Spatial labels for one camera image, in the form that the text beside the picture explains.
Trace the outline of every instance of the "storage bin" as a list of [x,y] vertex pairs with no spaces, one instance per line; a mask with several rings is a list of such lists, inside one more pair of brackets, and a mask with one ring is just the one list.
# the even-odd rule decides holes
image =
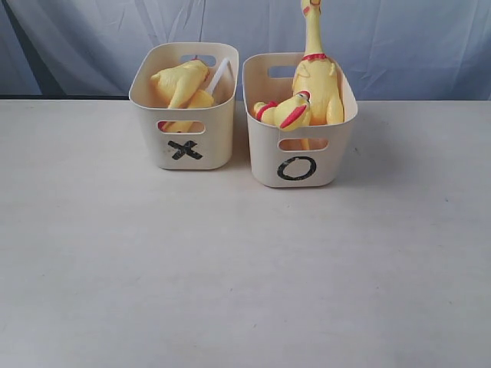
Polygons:
[[[213,94],[219,104],[203,109],[165,108],[153,92],[150,77],[162,69],[182,64],[183,58],[189,60],[193,55],[216,59],[212,67],[209,65],[210,76],[206,83],[211,81],[224,58],[230,60],[229,69]],[[162,44],[148,53],[131,85],[130,100],[135,106],[136,119],[150,157],[160,168],[216,169],[230,160],[238,72],[239,53],[227,44],[177,42]],[[204,130],[164,133],[159,129],[159,123],[165,121],[196,121],[204,126]]]
[[[245,61],[242,72],[244,103],[249,129],[252,174],[265,186],[312,187],[332,182],[348,145],[358,104],[343,71],[338,68],[338,84],[344,104],[344,123],[306,126],[291,132],[261,123],[253,116],[257,102],[281,102],[292,96],[292,77],[270,77],[272,67],[295,69],[303,53],[260,54]],[[328,145],[317,150],[283,150],[283,140],[325,139]]]

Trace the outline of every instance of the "black o marking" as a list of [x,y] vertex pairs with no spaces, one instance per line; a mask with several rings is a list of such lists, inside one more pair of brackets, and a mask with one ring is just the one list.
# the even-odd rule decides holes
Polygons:
[[[305,159],[305,160],[309,161],[310,162],[310,169],[307,171],[306,174],[304,174],[302,176],[292,177],[292,176],[286,175],[285,169],[288,167],[288,165],[290,165],[294,161],[297,161],[298,159]],[[307,157],[307,156],[296,156],[296,157],[292,157],[291,159],[287,159],[286,161],[284,161],[284,163],[282,163],[279,166],[278,176],[284,180],[289,180],[291,182],[297,182],[300,180],[305,180],[307,178],[310,178],[312,175],[314,175],[316,170],[317,170],[317,163],[315,162],[314,159],[312,159],[311,157]]]
[[173,159],[178,160],[185,155],[191,156],[194,159],[202,159],[203,155],[200,155],[196,151],[193,151],[192,148],[194,146],[197,146],[198,143],[193,142],[192,140],[188,140],[186,143],[184,143],[184,146],[181,146],[180,144],[173,142],[172,140],[169,141],[169,146],[172,148],[175,148],[177,150],[176,153],[172,156]]

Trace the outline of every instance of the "white table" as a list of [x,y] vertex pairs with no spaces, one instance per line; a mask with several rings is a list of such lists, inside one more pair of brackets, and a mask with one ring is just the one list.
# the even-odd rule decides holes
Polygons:
[[168,172],[127,101],[0,102],[2,368],[487,368],[491,103],[363,102],[338,179]]

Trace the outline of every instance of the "yellow rubber chicken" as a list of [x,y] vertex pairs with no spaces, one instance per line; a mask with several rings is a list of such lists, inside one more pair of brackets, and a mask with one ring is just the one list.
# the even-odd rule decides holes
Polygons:
[[[258,121],[274,125],[286,132],[308,127],[311,119],[309,100],[310,93],[303,90],[280,104],[258,102],[253,107],[254,116]],[[302,149],[309,150],[308,140],[302,140]]]
[[[150,78],[157,96],[168,109],[197,109],[211,107],[213,97],[199,87],[209,76],[209,69],[199,59],[159,71]],[[161,125],[168,133],[188,132],[193,121],[174,121]]]
[[322,47],[321,1],[302,0],[307,28],[305,53],[292,84],[294,94],[301,90],[308,90],[311,94],[311,125],[344,122],[336,64],[326,56]]

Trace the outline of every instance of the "letter x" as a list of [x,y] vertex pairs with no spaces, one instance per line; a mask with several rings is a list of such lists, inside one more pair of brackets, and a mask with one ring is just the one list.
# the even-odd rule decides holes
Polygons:
[[185,155],[191,156],[194,159],[202,159],[203,155],[200,155],[196,151],[192,150],[192,148],[197,145],[198,143],[193,142],[192,140],[188,140],[186,143],[184,143],[184,146],[181,146],[172,140],[169,141],[169,146],[177,150],[177,152],[174,153],[174,156],[172,156],[172,158],[175,160],[178,160]]

